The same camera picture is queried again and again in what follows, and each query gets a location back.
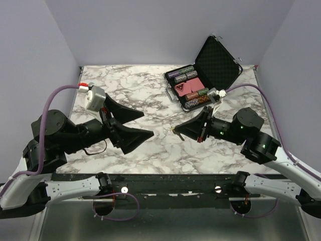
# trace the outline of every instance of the case lid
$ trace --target case lid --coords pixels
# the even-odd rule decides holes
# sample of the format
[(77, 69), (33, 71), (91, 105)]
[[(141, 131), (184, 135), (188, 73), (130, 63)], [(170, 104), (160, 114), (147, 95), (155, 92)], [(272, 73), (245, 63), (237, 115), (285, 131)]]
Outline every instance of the case lid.
[(243, 70), (214, 35), (207, 38), (195, 65), (218, 90), (229, 88)]

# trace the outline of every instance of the poker chip case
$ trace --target poker chip case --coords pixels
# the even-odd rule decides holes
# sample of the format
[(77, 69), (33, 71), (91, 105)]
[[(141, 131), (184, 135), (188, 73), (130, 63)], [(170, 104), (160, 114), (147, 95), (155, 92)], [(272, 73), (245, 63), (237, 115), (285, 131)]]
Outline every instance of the poker chip case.
[(197, 71), (198, 78), (205, 88), (216, 88), (217, 90), (228, 89), (243, 71), (238, 61), (236, 61), (220, 43), (220, 39), (214, 35), (210, 35), (196, 57), (194, 64), (174, 69), (164, 74), (164, 79), (168, 82), (166, 92), (170, 100), (178, 101), (185, 112), (211, 103), (211, 101), (208, 100), (189, 109), (184, 107), (187, 100), (185, 96), (179, 96), (175, 90), (175, 86), (178, 83), (175, 81), (175, 78), (169, 74), (190, 66), (193, 66), (194, 70)]

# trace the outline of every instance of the case handle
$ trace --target case handle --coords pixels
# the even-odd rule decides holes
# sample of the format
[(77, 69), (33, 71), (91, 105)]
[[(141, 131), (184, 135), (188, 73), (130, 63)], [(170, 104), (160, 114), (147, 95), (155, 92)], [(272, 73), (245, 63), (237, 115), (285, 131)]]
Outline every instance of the case handle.
[(174, 98), (172, 98), (171, 94), (169, 93), (169, 90), (172, 91), (172, 88), (170, 86), (167, 86), (165, 91), (166, 91), (166, 94), (168, 96), (168, 98), (170, 99), (171, 102), (175, 102), (177, 101), (177, 97), (174, 95), (173, 91), (172, 91), (172, 94), (174, 95)]

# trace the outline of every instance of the white marble surface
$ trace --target white marble surface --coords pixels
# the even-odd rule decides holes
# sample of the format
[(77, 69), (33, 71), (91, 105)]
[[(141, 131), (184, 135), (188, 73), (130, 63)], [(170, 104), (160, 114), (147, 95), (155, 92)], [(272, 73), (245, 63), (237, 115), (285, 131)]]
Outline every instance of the white marble surface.
[[(181, 124), (199, 113), (195, 110), (184, 113), (178, 103), (169, 101), (165, 94), (166, 82), (163, 73), (178, 66), (89, 66), (85, 67), (82, 82), (94, 82), (104, 88), (114, 100), (128, 107), (141, 110), (145, 116), (125, 124), (128, 127), (154, 131), (154, 137), (140, 145), (132, 153), (124, 155), (108, 140), (107, 151), (95, 156), (86, 156), (80, 151), (69, 155), (68, 164), (59, 173), (144, 173), (144, 174), (209, 174), (275, 173), (263, 165), (252, 163), (240, 154), (241, 146), (214, 138), (199, 144), (188, 138), (182, 142), (174, 135), (171, 127)], [(244, 67), (243, 73), (233, 85), (257, 84), (251, 67)], [(84, 95), (78, 94), (71, 120), (83, 123), (92, 116), (82, 107)], [(265, 119), (262, 131), (271, 135), (269, 121), (261, 95), (251, 87), (236, 89), (225, 97), (224, 105), (216, 117), (231, 121), (233, 115), (243, 107), (251, 107)], [(88, 149), (99, 152), (104, 143)]]

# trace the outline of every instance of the gray wall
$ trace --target gray wall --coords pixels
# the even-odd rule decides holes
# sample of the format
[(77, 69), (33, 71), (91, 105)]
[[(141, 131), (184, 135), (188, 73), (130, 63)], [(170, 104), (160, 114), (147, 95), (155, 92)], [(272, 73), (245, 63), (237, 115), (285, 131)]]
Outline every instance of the gray wall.
[[(5, 182), (32, 138), (30, 124), (48, 95), (76, 84), (79, 68), (43, 0), (2, 1), (0, 56), (0, 182)], [(73, 98), (74, 91), (60, 94), (53, 107), (68, 114)], [(28, 240), (33, 220), (0, 220), (0, 240)]]
[[(258, 68), (289, 150), (319, 172), (320, 9), (320, 0), (296, 0)], [(315, 224), (321, 238), (320, 219)]]
[(46, 0), (82, 65), (189, 64), (206, 37), (257, 64), (294, 0)]

